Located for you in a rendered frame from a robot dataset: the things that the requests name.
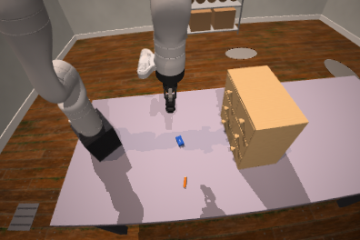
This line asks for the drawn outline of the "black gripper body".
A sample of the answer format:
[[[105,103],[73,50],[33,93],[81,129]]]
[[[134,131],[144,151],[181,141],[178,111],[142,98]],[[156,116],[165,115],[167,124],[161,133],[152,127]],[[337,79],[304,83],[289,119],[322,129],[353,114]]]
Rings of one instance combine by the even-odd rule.
[[[174,76],[161,75],[157,71],[155,71],[155,75],[160,82],[165,84],[166,92],[168,93],[168,88],[172,88],[173,93],[175,90],[175,84],[183,79],[185,70],[181,74]]]

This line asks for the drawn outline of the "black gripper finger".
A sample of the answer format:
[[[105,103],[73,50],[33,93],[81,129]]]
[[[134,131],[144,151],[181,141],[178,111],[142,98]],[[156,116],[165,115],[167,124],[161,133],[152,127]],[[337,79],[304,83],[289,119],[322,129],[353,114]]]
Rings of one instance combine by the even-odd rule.
[[[175,94],[174,95],[172,95],[172,88],[168,88],[168,95],[165,93],[165,84],[164,83],[163,83],[163,88],[164,88],[165,110],[167,113],[173,113],[175,111],[177,83],[175,84]],[[172,110],[172,111],[169,111],[169,110]]]

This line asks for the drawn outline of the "tan wooden chest of drawers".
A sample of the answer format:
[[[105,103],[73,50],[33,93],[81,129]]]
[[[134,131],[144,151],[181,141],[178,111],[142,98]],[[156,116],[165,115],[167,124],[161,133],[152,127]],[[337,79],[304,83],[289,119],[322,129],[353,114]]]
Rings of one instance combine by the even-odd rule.
[[[228,74],[239,94],[236,110],[241,98],[255,128],[237,169],[276,164],[308,120],[267,65]]]

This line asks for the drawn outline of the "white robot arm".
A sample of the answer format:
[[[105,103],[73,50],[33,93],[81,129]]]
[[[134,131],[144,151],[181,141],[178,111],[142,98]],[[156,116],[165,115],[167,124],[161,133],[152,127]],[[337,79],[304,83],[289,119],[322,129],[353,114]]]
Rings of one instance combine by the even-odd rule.
[[[138,77],[146,79],[154,71],[179,75],[185,69],[192,0],[150,0],[150,7],[155,58],[149,49],[141,51]],[[36,92],[44,100],[58,104],[79,134],[98,134],[103,123],[86,95],[80,74],[67,62],[52,58],[52,25],[43,0],[0,0],[0,32]]]

